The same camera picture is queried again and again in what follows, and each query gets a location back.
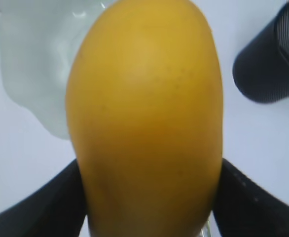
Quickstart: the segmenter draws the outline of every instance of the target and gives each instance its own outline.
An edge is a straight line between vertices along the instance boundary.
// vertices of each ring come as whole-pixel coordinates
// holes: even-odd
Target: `black cylinder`
[[[237,56],[233,78],[246,97],[259,103],[289,96],[289,3]]]

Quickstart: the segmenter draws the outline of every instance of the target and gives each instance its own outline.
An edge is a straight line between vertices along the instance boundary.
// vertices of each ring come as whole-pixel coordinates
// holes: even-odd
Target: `white surface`
[[[195,0],[213,30],[225,93],[224,157],[289,204],[289,99],[258,105],[232,79],[237,53],[275,16],[284,0]],[[62,170],[74,153],[14,104],[0,80],[0,211]],[[87,237],[87,229],[82,235]]]

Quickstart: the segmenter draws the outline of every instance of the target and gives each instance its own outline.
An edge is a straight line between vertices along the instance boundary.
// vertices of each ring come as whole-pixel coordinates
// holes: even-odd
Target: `mango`
[[[222,162],[211,29],[189,0],[119,0],[72,67],[66,111],[95,237],[194,237]]]

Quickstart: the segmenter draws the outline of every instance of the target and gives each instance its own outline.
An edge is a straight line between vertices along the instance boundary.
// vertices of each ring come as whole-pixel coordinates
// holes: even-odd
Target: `black mesh container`
[[[253,101],[272,103],[289,96],[289,2],[237,56],[233,77]]]

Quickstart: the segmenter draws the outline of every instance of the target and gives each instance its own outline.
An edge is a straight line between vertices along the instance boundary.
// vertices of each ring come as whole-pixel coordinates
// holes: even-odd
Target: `black holder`
[[[271,103],[289,96],[289,2],[237,56],[233,77],[253,101]]]

